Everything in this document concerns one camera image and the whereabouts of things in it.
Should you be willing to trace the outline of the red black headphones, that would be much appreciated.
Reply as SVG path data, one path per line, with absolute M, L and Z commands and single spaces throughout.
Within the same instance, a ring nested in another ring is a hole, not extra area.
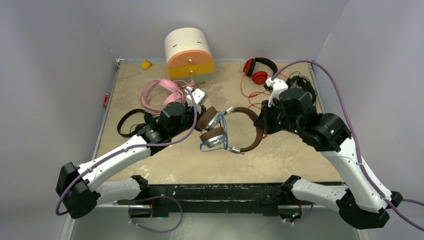
M 278 67 L 272 60 L 265 57 L 255 57 L 245 62 L 242 69 L 244 75 L 250 77 L 255 84 L 263 85 L 268 79 L 269 75 L 264 70 L 255 71 L 257 63 L 267 66 L 273 72 L 273 74 L 278 71 Z

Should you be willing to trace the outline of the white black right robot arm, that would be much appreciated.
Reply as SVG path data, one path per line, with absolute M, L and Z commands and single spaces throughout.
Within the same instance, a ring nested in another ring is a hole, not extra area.
M 290 176 L 280 196 L 288 204 L 296 200 L 329 208 L 359 230 L 378 229 L 390 219 L 388 209 L 403 200 L 386 188 L 356 152 L 356 144 L 345 122 L 333 113 L 318 113 L 310 95 L 291 88 L 261 103 L 255 127 L 271 135 L 286 131 L 297 135 L 321 153 L 336 169 L 344 185 L 323 185 Z

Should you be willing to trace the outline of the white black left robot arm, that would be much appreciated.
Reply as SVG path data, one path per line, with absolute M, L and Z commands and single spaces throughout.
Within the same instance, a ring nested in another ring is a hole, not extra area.
M 143 111 L 144 122 L 125 135 L 128 139 L 125 143 L 78 166 L 72 162 L 63 165 L 55 189 L 59 196 L 56 215 L 70 214 L 73 219 L 78 219 L 96 206 L 113 201 L 146 203 L 149 191 L 142 177 L 108 180 L 132 164 L 184 141 L 197 129 L 196 124 L 205 112 L 205 106 L 188 102 L 171 102 L 158 116 Z

